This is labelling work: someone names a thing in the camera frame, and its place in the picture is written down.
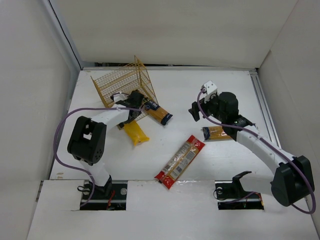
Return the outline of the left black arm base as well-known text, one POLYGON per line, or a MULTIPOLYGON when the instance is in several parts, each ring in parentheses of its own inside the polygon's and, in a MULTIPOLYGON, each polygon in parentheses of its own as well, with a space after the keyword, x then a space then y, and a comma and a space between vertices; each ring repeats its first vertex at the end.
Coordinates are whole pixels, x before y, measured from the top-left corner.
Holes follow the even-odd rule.
POLYGON ((81 193, 81 211, 125 211, 127 206, 128 182, 116 180, 112 182, 112 187, 108 196, 104 196, 95 190, 92 198, 83 205, 91 194, 91 182, 86 180, 83 186, 78 186, 81 193))

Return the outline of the aluminium rail right side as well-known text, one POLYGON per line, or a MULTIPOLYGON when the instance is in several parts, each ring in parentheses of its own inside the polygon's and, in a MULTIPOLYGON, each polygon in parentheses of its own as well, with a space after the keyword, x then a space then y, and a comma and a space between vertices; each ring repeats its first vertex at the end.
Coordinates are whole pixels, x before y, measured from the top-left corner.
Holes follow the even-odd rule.
POLYGON ((262 114, 263 122, 266 128, 265 136, 277 147, 282 148, 280 139, 278 137, 278 133, 259 79, 258 71, 256 69, 250 69, 249 76, 251 78, 251 82, 253 85, 253 89, 257 98, 257 102, 260 108, 260 112, 262 114))

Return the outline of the red white spaghetti bag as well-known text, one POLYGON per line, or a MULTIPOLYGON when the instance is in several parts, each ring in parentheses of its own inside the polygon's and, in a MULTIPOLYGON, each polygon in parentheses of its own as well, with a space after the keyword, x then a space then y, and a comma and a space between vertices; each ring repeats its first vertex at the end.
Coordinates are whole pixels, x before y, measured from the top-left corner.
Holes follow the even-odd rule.
POLYGON ((154 178, 169 190, 204 146, 205 143, 191 135, 154 178))

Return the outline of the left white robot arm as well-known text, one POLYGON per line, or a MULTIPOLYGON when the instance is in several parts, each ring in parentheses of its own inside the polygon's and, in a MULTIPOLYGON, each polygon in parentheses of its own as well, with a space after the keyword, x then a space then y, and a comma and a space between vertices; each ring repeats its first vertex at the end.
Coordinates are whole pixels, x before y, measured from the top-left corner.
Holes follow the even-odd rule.
POLYGON ((130 94, 117 92, 111 96, 114 105, 94 117, 80 116, 75 122, 67 152, 80 161, 89 175, 89 193, 92 197, 107 198, 112 192, 112 177, 101 158, 105 151, 107 132, 114 127, 124 129, 134 144, 145 142, 148 137, 136 122, 147 104, 153 104, 140 91, 130 94))

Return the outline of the blue patterned spaghetti bag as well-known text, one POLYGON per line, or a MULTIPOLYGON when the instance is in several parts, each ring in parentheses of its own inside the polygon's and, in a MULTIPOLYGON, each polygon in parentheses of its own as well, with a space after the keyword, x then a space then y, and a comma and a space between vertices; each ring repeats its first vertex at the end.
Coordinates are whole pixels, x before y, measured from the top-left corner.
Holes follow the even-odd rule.
POLYGON ((238 143, 250 143, 260 135, 250 122, 235 121, 226 123, 222 126, 203 127, 203 136, 205 141, 233 139, 238 143))

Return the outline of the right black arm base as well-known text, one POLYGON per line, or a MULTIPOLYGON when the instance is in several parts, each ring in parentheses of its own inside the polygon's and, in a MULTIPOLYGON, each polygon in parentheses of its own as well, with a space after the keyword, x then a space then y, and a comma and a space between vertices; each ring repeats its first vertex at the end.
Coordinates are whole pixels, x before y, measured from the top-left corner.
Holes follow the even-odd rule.
POLYGON ((264 210, 259 192, 245 191, 231 180, 215 181, 213 196, 218 210, 264 210))

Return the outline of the yellow spaghetti bag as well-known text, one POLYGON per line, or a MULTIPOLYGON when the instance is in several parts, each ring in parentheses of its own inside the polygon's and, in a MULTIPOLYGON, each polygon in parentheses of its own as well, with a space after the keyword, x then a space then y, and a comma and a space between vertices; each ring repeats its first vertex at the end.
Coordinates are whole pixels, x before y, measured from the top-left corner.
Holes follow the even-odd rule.
POLYGON ((125 133, 129 136, 132 140, 134 146, 138 144, 148 142, 150 138, 144 133, 138 123, 133 120, 130 123, 127 123, 123 127, 125 133))

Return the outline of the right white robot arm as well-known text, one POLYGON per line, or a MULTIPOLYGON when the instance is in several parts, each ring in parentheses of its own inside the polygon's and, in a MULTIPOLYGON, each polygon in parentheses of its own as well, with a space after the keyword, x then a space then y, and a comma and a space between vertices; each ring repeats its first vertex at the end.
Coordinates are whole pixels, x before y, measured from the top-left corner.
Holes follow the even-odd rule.
POLYGON ((205 118, 221 126, 229 137, 250 150, 271 171, 273 178, 264 184, 264 194, 273 196, 284 207, 294 208, 296 202, 310 196, 312 208, 298 208, 298 211, 309 215, 314 213, 317 202, 309 159, 288 153, 262 136, 255 124, 239 113, 235 94, 202 89, 199 95, 204 97, 198 96, 188 110, 193 119, 197 122, 205 118))

